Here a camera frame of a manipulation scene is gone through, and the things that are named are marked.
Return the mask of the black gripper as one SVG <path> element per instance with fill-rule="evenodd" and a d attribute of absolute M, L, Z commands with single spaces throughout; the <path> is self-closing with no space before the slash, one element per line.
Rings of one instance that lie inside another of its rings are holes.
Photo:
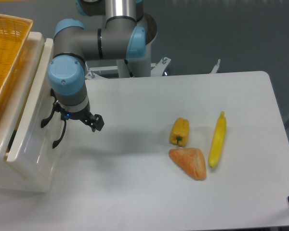
<path fill-rule="evenodd" d="M 85 106 L 80 106 L 80 110 L 77 110 L 77 107 L 72 107 L 72 109 L 64 108 L 58 101 L 55 92 L 51 89 L 51 96 L 54 98 L 52 111 L 50 114 L 50 120 L 53 118 L 54 113 L 57 112 L 60 114 L 60 120 L 80 120 L 83 124 L 89 126 L 92 129 L 92 132 L 101 131 L 104 126 L 104 120 L 99 114 L 90 113 L 90 103 L 87 102 Z"/>

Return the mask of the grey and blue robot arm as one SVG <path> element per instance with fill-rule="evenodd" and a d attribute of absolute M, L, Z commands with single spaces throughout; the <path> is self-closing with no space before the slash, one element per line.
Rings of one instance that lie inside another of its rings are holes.
<path fill-rule="evenodd" d="M 74 19 L 60 21 L 55 29 L 53 59 L 47 75 L 54 97 L 52 113 L 61 119 L 79 120 L 100 131 L 101 115 L 90 112 L 85 85 L 85 64 L 92 60 L 133 60 L 146 53 L 145 29 L 137 23 L 143 16 L 141 0 L 78 0 L 79 11 L 87 16 L 105 15 L 104 28 L 86 29 Z"/>

